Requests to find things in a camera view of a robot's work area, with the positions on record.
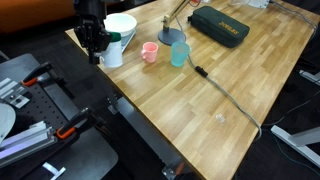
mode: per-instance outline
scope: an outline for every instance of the light blue cup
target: light blue cup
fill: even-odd
[[[171,45],[171,64],[175,67],[183,66],[188,54],[190,47],[185,42],[174,42]]]

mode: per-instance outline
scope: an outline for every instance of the wooden table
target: wooden table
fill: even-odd
[[[137,19],[138,25],[123,54],[124,65],[116,69],[102,64],[98,67],[202,178],[231,179],[258,129],[190,64],[185,63],[182,68],[171,65],[170,47],[157,37],[163,16],[177,3],[178,0],[158,0],[126,11]],[[280,3],[316,22],[320,19]],[[226,0],[209,5],[248,25],[250,32],[242,44],[228,49],[187,23],[187,16],[195,10],[187,6],[178,17],[192,48],[193,62],[263,123],[313,30],[301,18],[272,4],[267,9],[229,6]],[[171,27],[179,29],[176,21]],[[79,45],[72,30],[67,34]],[[153,64],[140,58],[146,41],[159,45]],[[218,114],[225,118],[224,122],[217,121]]]

